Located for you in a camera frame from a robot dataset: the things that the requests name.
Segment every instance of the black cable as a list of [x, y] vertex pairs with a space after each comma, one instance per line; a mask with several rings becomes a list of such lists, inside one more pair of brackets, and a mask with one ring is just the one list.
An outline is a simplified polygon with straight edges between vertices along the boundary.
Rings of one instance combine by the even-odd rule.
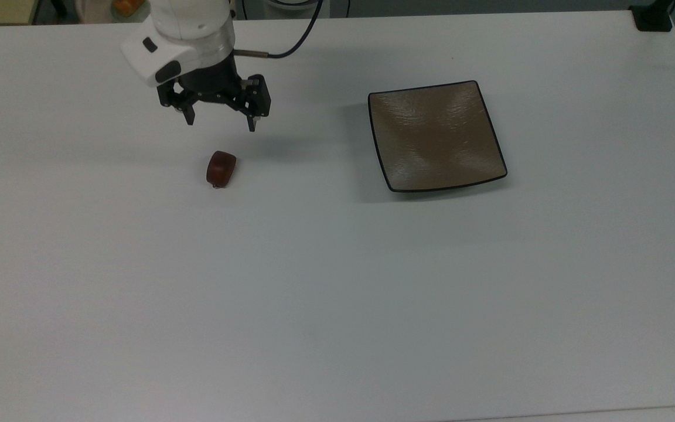
[[285, 53], [281, 53], [281, 54], [267, 53], [268, 59], [283, 59], [284, 57], [288, 57], [291, 54], [293, 54], [294, 51], [298, 50], [298, 48], [304, 43], [306, 38], [309, 36], [309, 32], [311, 32], [312, 27], [314, 27], [314, 22], [316, 22], [316, 17], [319, 16], [319, 9], [322, 8], [322, 2], [324, 2], [324, 0], [317, 0], [316, 9], [314, 10], [314, 15], [311, 16], [311, 21], [309, 21], [309, 26], [306, 27], [306, 32], [304, 32], [304, 34], [301, 36], [301, 39], [298, 40], [298, 42], [295, 44], [295, 46], [293, 46], [289, 51], [286, 51]]

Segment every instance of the white table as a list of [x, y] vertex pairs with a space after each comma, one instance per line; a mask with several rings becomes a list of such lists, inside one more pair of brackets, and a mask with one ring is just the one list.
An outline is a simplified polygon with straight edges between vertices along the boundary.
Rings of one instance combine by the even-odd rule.
[[[304, 24], [236, 22], [237, 46]], [[118, 50], [133, 28], [0, 28], [0, 422], [675, 406], [675, 32], [318, 22], [289, 59], [238, 59], [273, 97], [250, 134], [160, 107]], [[389, 192], [367, 94], [472, 79], [509, 176]]]

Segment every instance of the brown plate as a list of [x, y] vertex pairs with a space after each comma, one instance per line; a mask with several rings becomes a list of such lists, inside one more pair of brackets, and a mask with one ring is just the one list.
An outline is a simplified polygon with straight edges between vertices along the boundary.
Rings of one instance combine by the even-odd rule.
[[474, 80], [371, 93], [369, 114], [393, 192], [461, 188], [507, 175]]

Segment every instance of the floor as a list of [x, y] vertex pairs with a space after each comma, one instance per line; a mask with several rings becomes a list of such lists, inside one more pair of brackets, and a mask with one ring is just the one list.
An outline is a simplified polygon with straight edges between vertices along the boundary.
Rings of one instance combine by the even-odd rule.
[[[247, 17], [262, 18], [262, 6], [259, 0], [237, 0], [238, 15], [241, 3], [246, 1]], [[59, 18], [51, 6], [50, 0], [40, 0], [35, 16], [35, 24], [77, 23], [73, 0], [64, 0], [67, 16]], [[541, 11], [597, 11], [626, 10], [630, 4], [646, 5], [649, 0], [330, 0], [332, 16], [409, 16], [456, 13], [508, 13]]]

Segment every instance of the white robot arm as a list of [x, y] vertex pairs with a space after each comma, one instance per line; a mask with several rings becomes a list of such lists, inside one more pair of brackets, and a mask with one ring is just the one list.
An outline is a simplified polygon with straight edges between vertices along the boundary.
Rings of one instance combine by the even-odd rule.
[[150, 16], [121, 51], [139, 77], [158, 89], [161, 105], [184, 113], [191, 125], [194, 103], [227, 104], [244, 113], [254, 131], [255, 121], [270, 113], [270, 94], [262, 75], [243, 80], [236, 72], [228, 0], [149, 2]]

